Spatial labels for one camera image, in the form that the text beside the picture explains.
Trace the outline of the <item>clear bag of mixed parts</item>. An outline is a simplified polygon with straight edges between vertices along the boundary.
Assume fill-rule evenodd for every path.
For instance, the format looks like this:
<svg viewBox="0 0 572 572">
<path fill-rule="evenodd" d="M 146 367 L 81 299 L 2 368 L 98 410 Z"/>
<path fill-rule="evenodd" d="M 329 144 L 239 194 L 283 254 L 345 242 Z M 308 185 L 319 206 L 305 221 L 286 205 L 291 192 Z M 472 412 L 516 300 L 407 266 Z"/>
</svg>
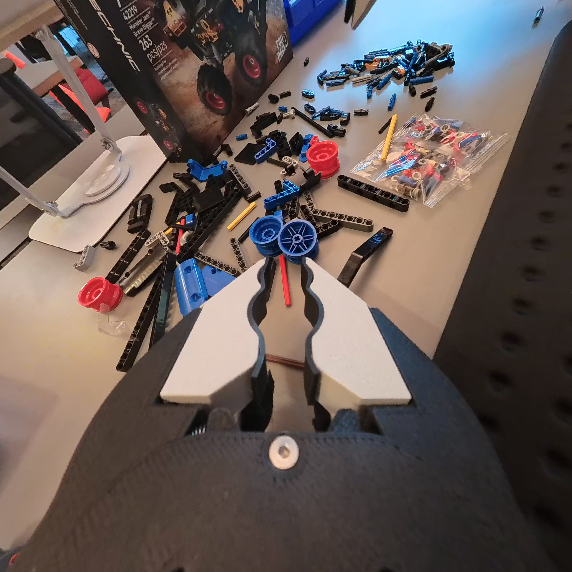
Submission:
<svg viewBox="0 0 572 572">
<path fill-rule="evenodd" d="M 468 184 L 510 139 L 465 119 L 425 113 L 394 130 L 386 156 L 382 142 L 351 173 L 381 191 L 433 207 Z"/>
</svg>

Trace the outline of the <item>blue plastic bin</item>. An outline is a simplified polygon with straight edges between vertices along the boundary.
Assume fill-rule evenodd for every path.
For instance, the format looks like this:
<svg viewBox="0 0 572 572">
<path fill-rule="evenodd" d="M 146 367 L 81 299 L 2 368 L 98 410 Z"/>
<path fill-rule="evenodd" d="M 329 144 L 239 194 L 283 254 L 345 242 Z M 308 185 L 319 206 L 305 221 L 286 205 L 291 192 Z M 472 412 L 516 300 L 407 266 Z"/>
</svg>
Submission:
<svg viewBox="0 0 572 572">
<path fill-rule="evenodd" d="M 341 1 L 283 1 L 291 45 L 296 45 L 340 3 Z"/>
</svg>

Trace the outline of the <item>black flat square tile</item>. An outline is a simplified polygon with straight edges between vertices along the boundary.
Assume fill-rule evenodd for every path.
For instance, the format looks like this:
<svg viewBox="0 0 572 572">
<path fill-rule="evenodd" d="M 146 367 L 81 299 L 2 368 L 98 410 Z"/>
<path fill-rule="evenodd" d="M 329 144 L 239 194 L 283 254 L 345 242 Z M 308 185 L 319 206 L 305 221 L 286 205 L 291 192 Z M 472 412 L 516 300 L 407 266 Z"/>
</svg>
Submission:
<svg viewBox="0 0 572 572">
<path fill-rule="evenodd" d="M 255 165 L 255 155 L 265 147 L 264 144 L 247 143 L 247 145 L 233 157 L 234 163 L 241 163 L 246 165 Z"/>
</svg>

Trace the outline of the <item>pile of black toy beams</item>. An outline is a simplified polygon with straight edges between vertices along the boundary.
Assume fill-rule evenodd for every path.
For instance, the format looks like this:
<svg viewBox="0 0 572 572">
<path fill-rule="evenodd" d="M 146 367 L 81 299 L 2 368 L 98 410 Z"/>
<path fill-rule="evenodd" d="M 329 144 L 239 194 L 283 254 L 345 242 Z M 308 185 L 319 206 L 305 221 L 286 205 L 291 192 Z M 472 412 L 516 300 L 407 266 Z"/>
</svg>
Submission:
<svg viewBox="0 0 572 572">
<path fill-rule="evenodd" d="M 204 190 L 192 181 L 188 171 L 173 174 L 175 182 L 160 185 L 163 192 L 175 192 L 165 225 L 175 226 L 183 213 L 196 214 L 190 239 L 181 246 L 177 261 L 191 259 L 242 198 L 251 197 L 251 188 L 235 164 L 227 165 L 222 175 L 208 180 Z"/>
</svg>

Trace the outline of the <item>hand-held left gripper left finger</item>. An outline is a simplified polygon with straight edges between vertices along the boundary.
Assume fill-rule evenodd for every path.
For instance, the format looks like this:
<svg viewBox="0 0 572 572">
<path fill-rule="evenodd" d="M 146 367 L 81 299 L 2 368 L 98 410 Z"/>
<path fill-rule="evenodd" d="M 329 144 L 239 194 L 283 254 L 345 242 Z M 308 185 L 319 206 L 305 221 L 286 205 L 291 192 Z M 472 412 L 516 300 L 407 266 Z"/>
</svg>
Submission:
<svg viewBox="0 0 572 572">
<path fill-rule="evenodd" d="M 245 431 L 268 427 L 274 382 L 259 325 L 274 275 L 267 257 L 189 315 L 196 320 L 160 391 L 164 401 L 225 408 Z"/>
</svg>

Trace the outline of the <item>black curved panel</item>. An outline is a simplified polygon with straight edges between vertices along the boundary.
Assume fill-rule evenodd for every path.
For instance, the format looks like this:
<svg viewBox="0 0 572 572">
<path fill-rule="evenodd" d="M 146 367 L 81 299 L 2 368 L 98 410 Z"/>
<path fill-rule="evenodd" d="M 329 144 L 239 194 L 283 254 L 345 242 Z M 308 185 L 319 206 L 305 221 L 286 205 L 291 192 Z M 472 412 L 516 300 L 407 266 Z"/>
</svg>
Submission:
<svg viewBox="0 0 572 572">
<path fill-rule="evenodd" d="M 156 275 L 164 261 L 166 250 L 163 247 L 149 249 L 148 253 L 130 268 L 119 281 L 124 295 L 133 297 Z"/>
</svg>

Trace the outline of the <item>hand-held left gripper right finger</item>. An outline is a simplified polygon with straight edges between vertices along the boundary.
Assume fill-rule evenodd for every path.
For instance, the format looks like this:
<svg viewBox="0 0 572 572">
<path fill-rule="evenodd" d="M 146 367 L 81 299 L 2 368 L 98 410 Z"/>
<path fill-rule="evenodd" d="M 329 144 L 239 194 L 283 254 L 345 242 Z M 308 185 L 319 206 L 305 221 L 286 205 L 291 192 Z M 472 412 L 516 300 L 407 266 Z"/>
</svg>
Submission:
<svg viewBox="0 0 572 572">
<path fill-rule="evenodd" d="M 327 431 L 335 415 L 369 406 L 407 405 L 411 393 L 370 307 L 309 257 L 301 263 L 304 391 L 312 425 Z"/>
</svg>

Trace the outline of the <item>short yellow axle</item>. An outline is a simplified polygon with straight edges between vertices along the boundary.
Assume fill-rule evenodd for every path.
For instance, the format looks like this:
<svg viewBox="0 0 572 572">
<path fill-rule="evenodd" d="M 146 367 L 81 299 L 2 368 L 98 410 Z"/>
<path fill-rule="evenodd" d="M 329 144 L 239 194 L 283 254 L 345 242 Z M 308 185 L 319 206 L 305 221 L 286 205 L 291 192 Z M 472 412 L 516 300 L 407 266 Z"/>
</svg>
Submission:
<svg viewBox="0 0 572 572">
<path fill-rule="evenodd" d="M 256 202 L 252 202 L 249 203 L 248 207 L 246 209 L 244 209 L 239 215 L 237 215 L 237 217 L 232 220 L 231 223 L 228 224 L 228 226 L 226 227 L 227 230 L 233 231 L 234 228 L 239 225 L 255 208 L 256 208 L 257 204 Z"/>
</svg>

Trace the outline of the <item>black bent long beam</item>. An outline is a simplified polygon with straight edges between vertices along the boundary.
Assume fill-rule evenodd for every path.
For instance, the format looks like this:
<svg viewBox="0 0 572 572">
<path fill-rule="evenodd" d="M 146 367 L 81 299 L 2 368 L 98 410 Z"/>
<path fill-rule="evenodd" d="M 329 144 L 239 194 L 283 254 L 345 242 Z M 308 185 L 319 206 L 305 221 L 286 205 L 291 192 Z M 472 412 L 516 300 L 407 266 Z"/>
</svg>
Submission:
<svg viewBox="0 0 572 572">
<path fill-rule="evenodd" d="M 383 227 L 357 247 L 342 268 L 338 281 L 349 288 L 363 263 L 374 253 L 385 247 L 393 233 L 393 229 Z"/>
</svg>

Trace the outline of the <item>long black axle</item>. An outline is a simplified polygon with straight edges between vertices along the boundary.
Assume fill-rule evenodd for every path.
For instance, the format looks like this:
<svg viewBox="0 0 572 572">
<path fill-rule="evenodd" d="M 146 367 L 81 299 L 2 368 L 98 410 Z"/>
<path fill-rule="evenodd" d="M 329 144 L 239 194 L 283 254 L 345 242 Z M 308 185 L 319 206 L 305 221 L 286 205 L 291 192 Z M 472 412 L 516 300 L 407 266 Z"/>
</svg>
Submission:
<svg viewBox="0 0 572 572">
<path fill-rule="evenodd" d="M 302 119 L 305 123 L 311 125 L 311 127 L 313 127 L 315 131 L 322 133 L 323 135 L 325 135 L 330 139 L 334 138 L 335 135 L 330 130 L 320 125 L 318 122 L 312 119 L 311 116 L 306 115 L 304 112 L 300 111 L 294 106 L 291 108 L 291 110 L 295 113 L 296 117 Z"/>
</svg>

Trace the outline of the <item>blue curved panel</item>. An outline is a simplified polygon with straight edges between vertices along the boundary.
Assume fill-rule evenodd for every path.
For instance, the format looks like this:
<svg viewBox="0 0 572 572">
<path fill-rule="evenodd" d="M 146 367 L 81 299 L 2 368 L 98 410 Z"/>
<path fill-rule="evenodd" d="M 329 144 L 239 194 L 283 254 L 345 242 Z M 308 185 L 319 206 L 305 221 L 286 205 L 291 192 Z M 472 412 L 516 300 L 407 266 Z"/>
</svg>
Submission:
<svg viewBox="0 0 572 572">
<path fill-rule="evenodd" d="M 208 291 L 196 259 L 188 259 L 176 267 L 175 289 L 182 316 L 200 308 L 207 301 Z"/>
<path fill-rule="evenodd" d="M 215 296 L 235 279 L 235 276 L 209 265 L 202 268 L 202 275 L 209 298 Z"/>
</svg>

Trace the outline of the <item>black dimpled pad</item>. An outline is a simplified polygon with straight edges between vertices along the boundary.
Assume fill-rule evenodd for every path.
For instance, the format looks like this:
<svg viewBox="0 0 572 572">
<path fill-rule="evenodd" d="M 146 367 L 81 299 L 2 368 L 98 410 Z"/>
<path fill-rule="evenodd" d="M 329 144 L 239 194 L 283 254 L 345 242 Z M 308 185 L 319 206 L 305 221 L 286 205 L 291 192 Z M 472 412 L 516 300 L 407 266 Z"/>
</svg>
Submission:
<svg viewBox="0 0 572 572">
<path fill-rule="evenodd" d="M 571 571 L 571 22 L 556 36 L 438 348 L 521 511 Z"/>
</svg>

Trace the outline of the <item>black rectangular frame piece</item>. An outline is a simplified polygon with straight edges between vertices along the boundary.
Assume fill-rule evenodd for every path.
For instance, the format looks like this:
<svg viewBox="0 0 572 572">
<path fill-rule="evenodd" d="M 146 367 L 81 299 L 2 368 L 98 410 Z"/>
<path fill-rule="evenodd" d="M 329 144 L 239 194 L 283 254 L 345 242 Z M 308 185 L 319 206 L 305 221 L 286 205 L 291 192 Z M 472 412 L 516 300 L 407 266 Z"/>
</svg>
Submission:
<svg viewBox="0 0 572 572">
<path fill-rule="evenodd" d="M 152 214 L 153 196 L 141 195 L 135 199 L 131 206 L 128 218 L 127 232 L 137 234 L 147 229 Z"/>
</svg>

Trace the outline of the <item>long yellow axle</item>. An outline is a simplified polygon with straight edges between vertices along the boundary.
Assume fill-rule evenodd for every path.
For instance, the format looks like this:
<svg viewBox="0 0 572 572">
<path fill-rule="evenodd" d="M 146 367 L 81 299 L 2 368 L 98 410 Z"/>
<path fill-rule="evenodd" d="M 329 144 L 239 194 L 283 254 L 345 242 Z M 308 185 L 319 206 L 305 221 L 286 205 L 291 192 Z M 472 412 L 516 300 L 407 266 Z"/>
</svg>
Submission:
<svg viewBox="0 0 572 572">
<path fill-rule="evenodd" d="M 392 138 L 394 135 L 396 124 L 397 124 L 397 114 L 393 114 L 391 119 L 390 119 L 390 122 L 388 124 L 387 136 L 386 136 L 386 139 L 384 141 L 382 154 L 380 156 L 380 160 L 382 162 L 387 161 L 387 157 L 388 157 L 388 154 L 390 151 L 391 141 L 392 141 Z"/>
</svg>

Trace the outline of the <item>blue spoked toy wheel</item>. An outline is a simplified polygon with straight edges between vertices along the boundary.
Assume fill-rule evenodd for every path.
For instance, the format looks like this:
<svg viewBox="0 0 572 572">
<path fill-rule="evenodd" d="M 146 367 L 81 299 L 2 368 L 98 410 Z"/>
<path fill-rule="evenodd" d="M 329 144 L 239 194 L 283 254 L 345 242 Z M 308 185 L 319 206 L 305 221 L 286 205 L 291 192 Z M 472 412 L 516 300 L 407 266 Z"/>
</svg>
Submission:
<svg viewBox="0 0 572 572">
<path fill-rule="evenodd" d="M 306 220 L 295 219 L 282 226 L 278 246 L 285 258 L 300 265 L 304 257 L 315 259 L 318 255 L 316 228 Z"/>
</svg>

